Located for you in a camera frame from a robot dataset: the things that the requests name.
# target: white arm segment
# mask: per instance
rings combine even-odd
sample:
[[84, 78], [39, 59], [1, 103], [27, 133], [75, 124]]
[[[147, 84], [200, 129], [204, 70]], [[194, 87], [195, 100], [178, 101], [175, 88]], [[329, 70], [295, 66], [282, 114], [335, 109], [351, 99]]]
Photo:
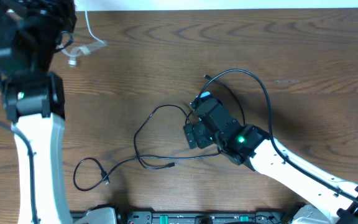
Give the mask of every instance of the white arm segment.
[[[289, 151], [276, 139], [275, 143], [285, 156], [288, 156], [292, 162], [302, 169], [354, 197], [358, 196], [358, 193], [354, 190], [358, 184], [342, 180], [310, 164], [308, 161]], [[256, 155], [254, 158], [250, 158], [250, 161], [256, 171], [279, 181], [305, 198], [318, 208], [331, 223], [336, 223], [339, 220], [339, 217], [336, 215], [339, 208], [346, 210], [351, 205], [351, 200], [343, 196], [335, 196], [335, 192], [305, 176], [290, 164], [283, 164], [283, 159], [276, 153], [270, 140], [264, 140], [256, 148], [255, 153]]]
[[[68, 209], [63, 179], [62, 144], [65, 121], [51, 114], [22, 116], [16, 124], [30, 141], [34, 152], [35, 202], [40, 223], [73, 223]], [[32, 223], [30, 170], [27, 147], [15, 135], [20, 173], [20, 224]]]

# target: wood grain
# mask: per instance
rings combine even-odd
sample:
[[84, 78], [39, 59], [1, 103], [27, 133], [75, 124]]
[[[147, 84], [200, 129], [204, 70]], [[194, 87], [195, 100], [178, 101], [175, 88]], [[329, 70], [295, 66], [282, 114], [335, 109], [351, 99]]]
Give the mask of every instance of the wood grain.
[[[74, 45], [89, 43], [78, 14]], [[51, 70], [66, 93], [63, 143], [65, 187], [71, 210], [101, 203], [125, 209], [246, 211], [288, 209], [302, 201], [291, 190], [225, 157], [178, 161], [159, 171], [128, 163], [111, 184], [80, 192], [73, 169], [93, 156], [105, 169], [134, 155], [133, 135], [158, 105], [187, 108], [206, 80], [229, 68], [254, 72], [265, 83], [276, 137], [320, 168], [358, 183], [358, 9], [91, 12], [94, 34], [106, 48], [78, 59], [72, 69], [57, 54]], [[267, 129], [262, 90], [238, 73], [221, 80], [238, 95], [248, 123]], [[212, 91], [240, 118], [230, 95]], [[5, 120], [1, 106], [0, 120]], [[158, 111], [139, 134], [143, 154], [192, 156], [176, 109]], [[99, 179], [95, 164], [78, 170], [81, 186]], [[0, 223], [15, 223], [19, 176], [12, 136], [0, 130]]]

